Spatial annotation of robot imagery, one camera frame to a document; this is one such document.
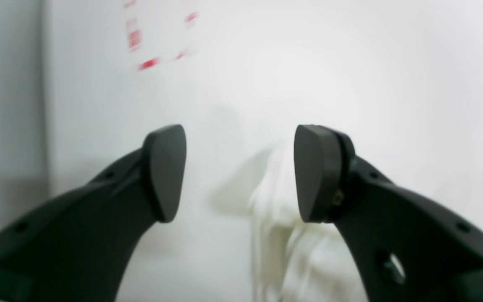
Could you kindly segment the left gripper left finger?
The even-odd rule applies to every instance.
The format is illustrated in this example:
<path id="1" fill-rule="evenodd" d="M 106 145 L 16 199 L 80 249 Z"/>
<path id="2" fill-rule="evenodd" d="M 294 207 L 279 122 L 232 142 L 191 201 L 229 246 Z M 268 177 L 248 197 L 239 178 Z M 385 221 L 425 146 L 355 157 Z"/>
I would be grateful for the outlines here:
<path id="1" fill-rule="evenodd" d="M 2 229 L 0 301 L 115 301 L 142 235 L 176 216 L 186 153 L 182 125 L 159 128 L 86 185 Z"/>

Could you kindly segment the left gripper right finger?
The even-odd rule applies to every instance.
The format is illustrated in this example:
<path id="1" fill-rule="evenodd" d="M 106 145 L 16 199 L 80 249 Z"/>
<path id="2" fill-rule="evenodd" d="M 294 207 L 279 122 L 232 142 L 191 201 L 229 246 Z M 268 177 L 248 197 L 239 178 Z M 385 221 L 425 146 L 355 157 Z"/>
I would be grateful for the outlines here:
<path id="1" fill-rule="evenodd" d="M 301 219 L 338 229 L 370 302 L 483 302 L 475 225 L 395 185 L 324 126 L 296 128 L 294 166 Z"/>

